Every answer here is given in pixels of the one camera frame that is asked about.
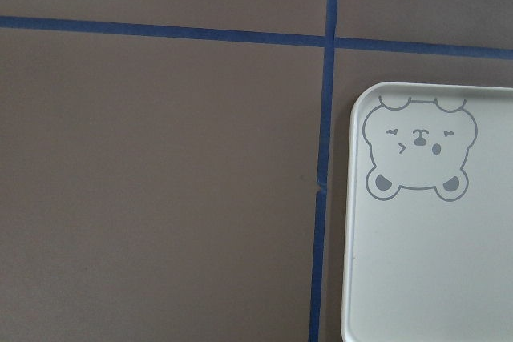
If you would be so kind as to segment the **white bear tray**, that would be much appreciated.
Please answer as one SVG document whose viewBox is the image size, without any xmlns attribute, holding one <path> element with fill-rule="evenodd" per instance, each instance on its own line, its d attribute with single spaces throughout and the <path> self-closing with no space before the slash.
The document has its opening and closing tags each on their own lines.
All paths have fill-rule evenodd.
<svg viewBox="0 0 513 342">
<path fill-rule="evenodd" d="M 511 340 L 511 89 L 381 82 L 357 98 L 340 328 Z"/>
</svg>

